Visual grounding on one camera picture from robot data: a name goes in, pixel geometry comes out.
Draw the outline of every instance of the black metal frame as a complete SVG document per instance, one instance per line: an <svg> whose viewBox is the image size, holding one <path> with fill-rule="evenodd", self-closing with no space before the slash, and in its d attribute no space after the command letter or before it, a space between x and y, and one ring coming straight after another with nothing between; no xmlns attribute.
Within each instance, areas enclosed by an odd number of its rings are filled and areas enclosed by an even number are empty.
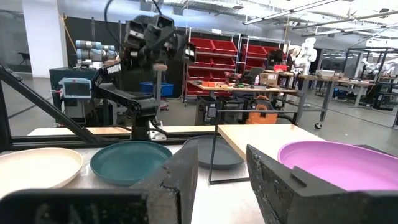
<svg viewBox="0 0 398 224"><path fill-rule="evenodd" d="M346 67L346 64L347 64L347 60L348 60L348 54L349 54L350 51L357 51L357 52L364 52L364 53L367 53L367 54L366 54L366 60L369 58L369 54L370 54L370 53L380 53L380 54L379 54L379 58L378 58L378 60L377 60L377 63L379 63L379 62L380 62L380 59L382 58L382 60L381 60L381 66L380 66L381 68L382 68L383 65L384 65L384 61L386 60L386 57L387 57L387 54L388 54L388 53L398 53L398 49L397 49L397 48L393 48L393 47L360 47L360 48L350 48L350 49L347 50L346 59L345 59L345 61L344 61L344 67L343 67L343 69L342 69L342 72L344 72L344 70L345 70L345 67ZM365 65L363 66L363 69L362 69L362 73L361 73L360 78L363 77L363 75L364 75L364 74L363 74L363 73L364 73L364 70L365 70ZM381 69L379 70L379 73L375 76L375 79L374 79L375 82L378 82L379 77L380 77L380 74L381 74Z"/></svg>
<svg viewBox="0 0 398 224"><path fill-rule="evenodd" d="M213 133L213 146L211 150L211 159L210 159L210 170L209 170L209 184L227 184L227 183L235 183L235 182L245 182L250 181L249 177L240 177L234 179L223 179L223 180L211 180L211 176L213 173L213 163L214 163L214 155L215 155L215 147L216 147L216 140L218 136L218 123L220 122L221 113L230 112L230 113L250 113L250 112L261 112L261 113L293 113L292 121L294 125L297 123L297 111L280 111L280 110L217 110L216 113L216 124L215 130Z"/></svg>
<svg viewBox="0 0 398 224"><path fill-rule="evenodd" d="M79 126L65 116L58 108L22 83L22 79L14 73L9 73L0 67L0 80L37 105L52 118L62 122L75 136L19 136L13 137L7 116L6 102L2 83L0 82L0 153L3 151L21 151L38 147L92 148L105 147L120 141L129 141L130 134L92 134L86 128ZM157 141L159 144L183 144L186 140L209 135L212 132L168 133L167 140Z"/></svg>

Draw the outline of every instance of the sticker label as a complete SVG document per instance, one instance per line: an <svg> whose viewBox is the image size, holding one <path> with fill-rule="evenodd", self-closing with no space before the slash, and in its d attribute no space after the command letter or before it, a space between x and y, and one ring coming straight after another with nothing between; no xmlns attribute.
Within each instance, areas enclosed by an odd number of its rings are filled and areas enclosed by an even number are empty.
<svg viewBox="0 0 398 224"><path fill-rule="evenodd" d="M108 74L112 74L112 73L120 72L122 70L122 67L120 66L120 64L117 64L117 65L113 65L112 67L106 68L106 70L108 71Z"/></svg>

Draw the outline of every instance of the blue bin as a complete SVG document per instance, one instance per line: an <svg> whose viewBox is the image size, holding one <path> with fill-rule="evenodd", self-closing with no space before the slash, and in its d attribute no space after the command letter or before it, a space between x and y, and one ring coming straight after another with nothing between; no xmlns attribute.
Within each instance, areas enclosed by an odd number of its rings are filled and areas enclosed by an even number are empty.
<svg viewBox="0 0 398 224"><path fill-rule="evenodd" d="M154 92L154 85L152 82L142 82L140 83L141 93L150 93ZM173 84L162 83L162 94L161 96L171 96L173 95Z"/></svg>

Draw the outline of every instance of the white pillar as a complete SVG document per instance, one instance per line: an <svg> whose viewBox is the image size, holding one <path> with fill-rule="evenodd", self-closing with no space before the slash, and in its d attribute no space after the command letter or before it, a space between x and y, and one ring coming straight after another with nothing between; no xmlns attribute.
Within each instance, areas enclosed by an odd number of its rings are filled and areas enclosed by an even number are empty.
<svg viewBox="0 0 398 224"><path fill-rule="evenodd" d="M48 78L67 66L65 31L57 0L22 0L32 76Z"/></svg>

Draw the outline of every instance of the wheel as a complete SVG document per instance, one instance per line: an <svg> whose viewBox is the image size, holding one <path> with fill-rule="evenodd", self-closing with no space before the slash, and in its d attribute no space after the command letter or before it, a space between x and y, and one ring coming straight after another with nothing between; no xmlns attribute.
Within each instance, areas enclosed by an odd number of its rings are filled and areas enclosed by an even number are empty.
<svg viewBox="0 0 398 224"><path fill-rule="evenodd" d="M319 130L319 129L322 128L322 123L321 123L321 122L316 123L316 124L314 125L314 127L315 127L316 130Z"/></svg>

